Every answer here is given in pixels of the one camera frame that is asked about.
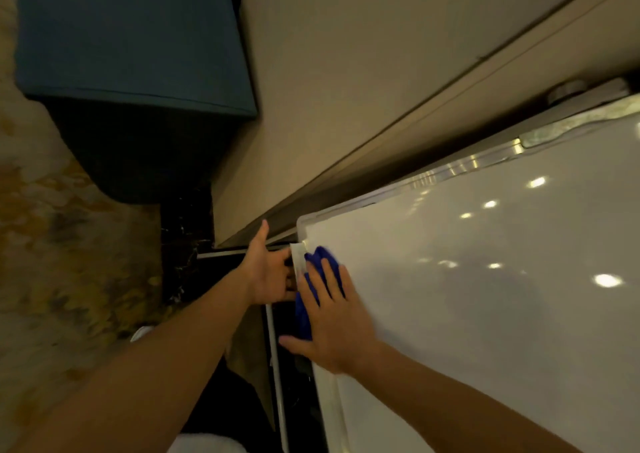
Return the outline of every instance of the person's left arm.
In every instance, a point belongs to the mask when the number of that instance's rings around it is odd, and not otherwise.
[[[98,369],[12,452],[165,452],[251,304],[289,299],[289,248],[269,253],[264,221],[243,263],[178,316]]]

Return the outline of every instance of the hand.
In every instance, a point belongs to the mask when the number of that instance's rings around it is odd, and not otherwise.
[[[289,352],[304,355],[334,374],[354,376],[363,367],[370,365],[378,350],[379,342],[373,321],[356,293],[347,268],[339,268],[344,290],[342,296],[326,259],[322,260],[322,267],[331,296],[316,268],[307,262],[309,279],[316,288],[320,305],[311,293],[306,279],[298,284],[311,322],[313,341],[281,336],[280,344]]]
[[[284,264],[291,255],[291,248],[268,252],[268,234],[269,225],[267,221],[262,221],[260,230],[238,266],[238,270],[248,279],[252,304],[269,304],[296,298],[295,291],[287,291],[293,289],[293,270]]]

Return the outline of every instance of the person's right arm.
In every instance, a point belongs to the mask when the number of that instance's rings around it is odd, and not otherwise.
[[[323,268],[330,295],[315,268],[310,263],[307,268],[320,304],[305,280],[298,284],[298,290],[311,321],[313,342],[282,336],[280,344],[334,374],[354,377],[437,453],[579,452],[486,394],[379,341],[344,266],[340,266],[340,278],[345,297],[326,260]]]

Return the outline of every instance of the forearm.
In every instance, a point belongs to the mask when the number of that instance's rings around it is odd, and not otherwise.
[[[354,377],[437,453],[578,452],[491,397],[380,343]]]
[[[249,303],[244,275],[232,271],[96,371],[14,451],[166,451]]]

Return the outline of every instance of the person's left hand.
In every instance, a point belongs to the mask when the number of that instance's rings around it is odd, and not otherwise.
[[[269,304],[296,298],[293,270],[284,261],[291,255],[291,248],[267,251],[269,234],[267,221],[262,221],[260,230],[249,244],[249,249],[238,267],[249,280],[253,304]]]

